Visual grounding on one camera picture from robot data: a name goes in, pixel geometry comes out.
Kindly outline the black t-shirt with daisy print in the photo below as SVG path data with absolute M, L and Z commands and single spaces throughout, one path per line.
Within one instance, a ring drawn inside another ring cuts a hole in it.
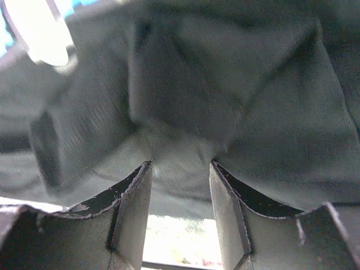
M 153 166 L 210 218 L 209 164 L 300 210 L 359 202 L 358 1 L 2 1 L 1 196 L 70 206 Z

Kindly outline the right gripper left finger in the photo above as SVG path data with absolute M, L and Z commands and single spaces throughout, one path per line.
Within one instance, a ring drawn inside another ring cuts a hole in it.
M 51 213 L 1 206 L 2 269 L 140 269 L 152 166 L 142 163 L 98 195 Z

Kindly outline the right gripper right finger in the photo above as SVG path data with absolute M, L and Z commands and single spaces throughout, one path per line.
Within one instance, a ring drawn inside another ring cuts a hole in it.
M 218 162 L 209 184 L 225 269 L 358 269 L 359 205 L 291 208 L 240 182 Z

